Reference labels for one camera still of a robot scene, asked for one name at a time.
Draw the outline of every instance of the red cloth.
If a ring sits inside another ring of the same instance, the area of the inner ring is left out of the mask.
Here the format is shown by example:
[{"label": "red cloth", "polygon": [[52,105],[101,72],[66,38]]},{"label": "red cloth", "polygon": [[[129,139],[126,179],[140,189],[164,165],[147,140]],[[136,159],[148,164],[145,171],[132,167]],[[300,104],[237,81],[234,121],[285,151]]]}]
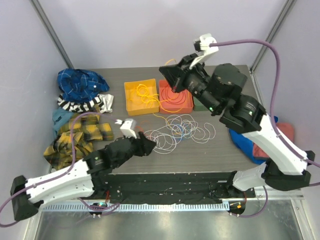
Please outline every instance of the red cloth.
[{"label": "red cloth", "polygon": [[[294,142],[295,129],[290,123],[276,123],[276,126],[288,139],[290,139],[291,142]],[[253,143],[252,151],[255,158],[269,158],[269,156],[255,143]]]}]

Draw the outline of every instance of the teal cloth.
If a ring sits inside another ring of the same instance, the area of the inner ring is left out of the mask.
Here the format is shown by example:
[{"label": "teal cloth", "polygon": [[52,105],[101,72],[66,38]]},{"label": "teal cloth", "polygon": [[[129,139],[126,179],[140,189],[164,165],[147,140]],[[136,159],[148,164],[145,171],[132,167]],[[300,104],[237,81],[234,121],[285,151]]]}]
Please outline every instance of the teal cloth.
[{"label": "teal cloth", "polygon": [[69,122],[71,117],[73,116],[73,112],[66,111],[59,107],[57,110],[54,110],[52,113],[52,121],[53,121],[53,136],[57,138],[57,133],[59,129]]}]

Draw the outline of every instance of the white wall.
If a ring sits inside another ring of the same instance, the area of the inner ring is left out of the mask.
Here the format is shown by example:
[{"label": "white wall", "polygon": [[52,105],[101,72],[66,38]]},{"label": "white wall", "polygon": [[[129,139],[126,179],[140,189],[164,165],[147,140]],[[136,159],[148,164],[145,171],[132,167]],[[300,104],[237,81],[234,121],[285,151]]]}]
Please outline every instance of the white wall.
[{"label": "white wall", "polygon": [[[0,1],[0,204],[14,177],[48,170],[43,152],[53,140],[57,73],[66,64],[28,0]],[[13,221],[12,204],[0,222]],[[0,228],[0,239],[20,240],[27,221]]]},{"label": "white wall", "polygon": [[[286,0],[39,0],[75,68],[161,66],[193,40],[265,39]],[[257,45],[221,48],[207,63],[251,65]]]},{"label": "white wall", "polygon": [[[313,150],[320,159],[320,1],[297,1],[273,44],[281,58],[281,76],[275,114],[281,121],[294,124],[295,143]],[[275,74],[275,60],[269,52],[258,67],[257,81],[269,105]],[[320,181],[320,169],[308,167],[311,182]],[[303,189],[314,228],[320,230],[320,186]]]}]

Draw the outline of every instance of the yellow bin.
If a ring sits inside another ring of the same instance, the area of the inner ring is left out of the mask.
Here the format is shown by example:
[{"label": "yellow bin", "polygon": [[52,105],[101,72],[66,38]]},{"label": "yellow bin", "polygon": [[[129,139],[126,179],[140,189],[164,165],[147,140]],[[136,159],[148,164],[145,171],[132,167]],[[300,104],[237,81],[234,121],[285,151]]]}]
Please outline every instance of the yellow bin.
[{"label": "yellow bin", "polygon": [[126,110],[129,116],[153,114],[159,112],[159,103],[151,101],[146,104],[142,101],[141,96],[137,95],[137,87],[139,84],[145,85],[149,91],[149,95],[153,95],[157,99],[156,79],[148,79],[143,81],[128,81],[124,83]]}]

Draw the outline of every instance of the white cable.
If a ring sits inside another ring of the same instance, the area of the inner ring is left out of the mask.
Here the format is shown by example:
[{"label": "white cable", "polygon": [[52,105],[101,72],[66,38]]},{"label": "white cable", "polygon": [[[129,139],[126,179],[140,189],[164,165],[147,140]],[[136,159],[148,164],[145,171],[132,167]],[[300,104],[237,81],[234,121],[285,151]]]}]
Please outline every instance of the white cable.
[{"label": "white cable", "polygon": [[[208,125],[213,128],[213,136],[212,130],[207,128]],[[209,140],[215,138],[216,129],[211,123],[206,122],[203,128],[199,127],[198,122],[190,114],[174,114],[166,118],[165,126],[145,131],[144,134],[150,140],[156,142],[156,146],[153,149],[156,153],[169,154],[176,149],[177,145],[184,138],[192,139],[197,144],[206,144]]]}]

